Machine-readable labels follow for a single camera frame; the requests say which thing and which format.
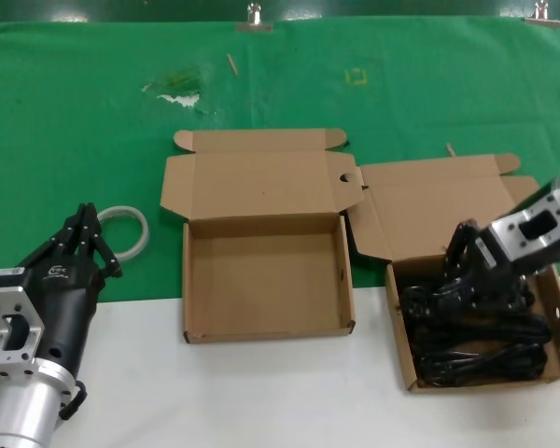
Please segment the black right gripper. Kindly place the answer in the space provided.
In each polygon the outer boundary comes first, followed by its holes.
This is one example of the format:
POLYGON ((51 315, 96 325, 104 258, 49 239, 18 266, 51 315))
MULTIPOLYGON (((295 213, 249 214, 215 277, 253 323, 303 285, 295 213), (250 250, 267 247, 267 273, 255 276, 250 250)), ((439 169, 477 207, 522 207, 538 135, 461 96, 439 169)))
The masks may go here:
POLYGON ((480 230, 474 219, 459 223, 444 254, 449 309, 524 312, 535 301, 528 278, 560 262, 560 234, 530 239, 518 230, 480 230))

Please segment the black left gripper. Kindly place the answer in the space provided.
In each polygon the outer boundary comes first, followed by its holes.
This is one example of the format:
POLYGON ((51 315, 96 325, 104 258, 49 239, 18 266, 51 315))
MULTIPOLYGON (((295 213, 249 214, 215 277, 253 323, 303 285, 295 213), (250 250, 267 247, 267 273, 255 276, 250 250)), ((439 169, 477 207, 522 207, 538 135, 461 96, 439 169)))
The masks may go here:
POLYGON ((23 273, 0 275, 0 287, 22 287, 41 318, 44 331, 35 355, 77 374, 104 277, 122 277, 119 261, 102 236, 95 205, 82 203, 17 267, 24 268, 23 273), (78 256, 51 258, 77 248, 78 256))

